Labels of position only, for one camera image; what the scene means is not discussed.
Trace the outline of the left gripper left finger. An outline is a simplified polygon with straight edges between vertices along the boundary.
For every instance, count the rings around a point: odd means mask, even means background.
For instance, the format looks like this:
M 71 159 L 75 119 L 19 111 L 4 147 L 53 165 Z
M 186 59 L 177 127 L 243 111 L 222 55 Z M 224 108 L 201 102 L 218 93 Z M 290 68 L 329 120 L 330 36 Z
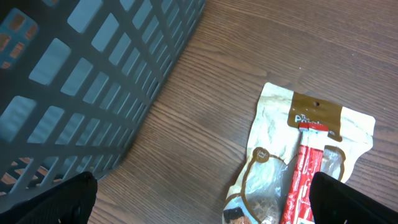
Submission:
M 13 206 L 1 214 L 1 223 L 87 223 L 96 202 L 98 183 L 91 172 Z

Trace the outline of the red snack bar packet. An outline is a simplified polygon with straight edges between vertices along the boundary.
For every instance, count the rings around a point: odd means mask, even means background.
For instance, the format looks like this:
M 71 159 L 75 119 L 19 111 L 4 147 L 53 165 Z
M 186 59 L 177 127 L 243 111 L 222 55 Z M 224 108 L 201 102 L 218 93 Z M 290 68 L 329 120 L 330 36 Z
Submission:
M 311 223 L 310 186 L 320 171 L 328 127 L 318 123 L 300 123 L 302 138 L 292 183 L 287 196 L 281 224 Z

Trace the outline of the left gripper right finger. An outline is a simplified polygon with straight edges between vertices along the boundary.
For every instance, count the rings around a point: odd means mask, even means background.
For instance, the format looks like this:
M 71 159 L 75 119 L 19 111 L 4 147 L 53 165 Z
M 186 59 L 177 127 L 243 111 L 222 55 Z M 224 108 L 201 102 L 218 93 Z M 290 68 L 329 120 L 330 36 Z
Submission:
M 397 212 L 324 172 L 315 173 L 309 199 L 316 224 L 397 224 Z

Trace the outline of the beige snack bag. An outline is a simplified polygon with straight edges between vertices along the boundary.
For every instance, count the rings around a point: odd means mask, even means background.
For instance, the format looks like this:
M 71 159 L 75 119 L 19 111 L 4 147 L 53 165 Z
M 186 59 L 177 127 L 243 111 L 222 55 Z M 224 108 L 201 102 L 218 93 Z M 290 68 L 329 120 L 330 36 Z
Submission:
M 229 188 L 224 223 L 281 223 L 302 132 L 300 123 L 328 127 L 320 171 L 346 182 L 373 147 L 374 117 L 266 83 L 246 147 L 246 163 Z

